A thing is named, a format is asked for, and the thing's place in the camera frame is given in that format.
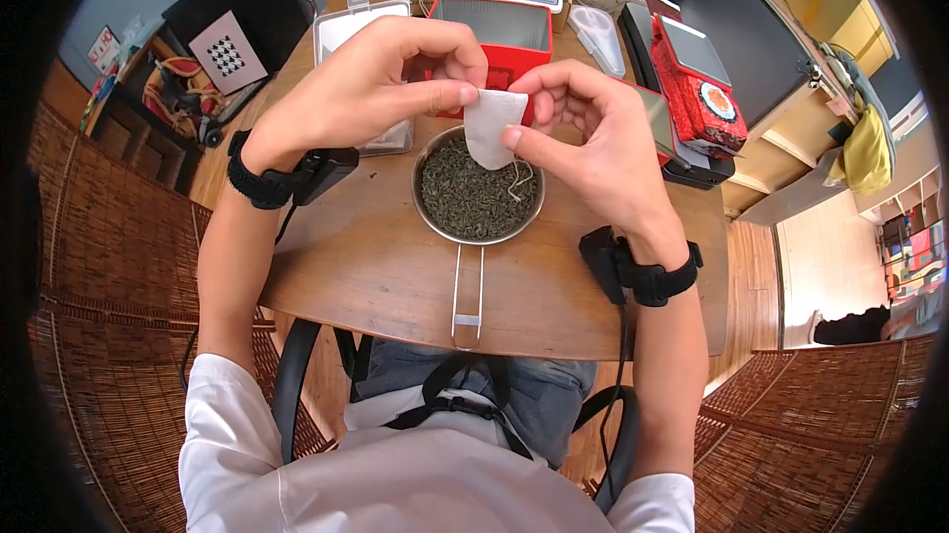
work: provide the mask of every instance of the white tea bag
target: white tea bag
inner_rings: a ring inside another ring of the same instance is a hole
[[[528,95],[501,89],[480,89],[478,100],[465,107],[465,142],[475,162],[498,171],[515,159],[501,143],[507,125],[518,125],[528,106]]]

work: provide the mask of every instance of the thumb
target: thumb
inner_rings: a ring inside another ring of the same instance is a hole
[[[438,79],[396,87],[398,105],[410,115],[450,111],[477,100],[477,88],[464,80]]]
[[[523,125],[508,125],[501,133],[501,142],[531,164],[567,179],[577,165],[580,148],[570,146]]]

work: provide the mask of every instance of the wrist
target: wrist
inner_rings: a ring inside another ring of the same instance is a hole
[[[241,162],[257,176],[270,169],[291,172],[306,152],[286,147],[282,142],[286,142],[286,136],[274,134],[267,124],[259,124],[251,130],[251,135],[241,148]]]
[[[620,226],[620,230],[629,242],[637,265],[662,266],[666,271],[675,271],[689,261],[685,229],[671,206],[658,211],[646,222],[632,227]]]

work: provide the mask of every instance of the yellow cloth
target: yellow cloth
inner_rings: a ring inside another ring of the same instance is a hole
[[[857,195],[872,195],[890,184],[890,164],[884,120],[868,104],[843,151],[834,160],[829,176],[846,179],[847,186]]]

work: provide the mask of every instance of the fingernail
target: fingernail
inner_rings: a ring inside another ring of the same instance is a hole
[[[521,129],[516,125],[508,125],[501,132],[501,143],[510,151],[517,149],[517,142],[521,141]]]
[[[474,88],[471,84],[468,86],[461,87],[461,106],[471,104],[477,100],[477,88]]]

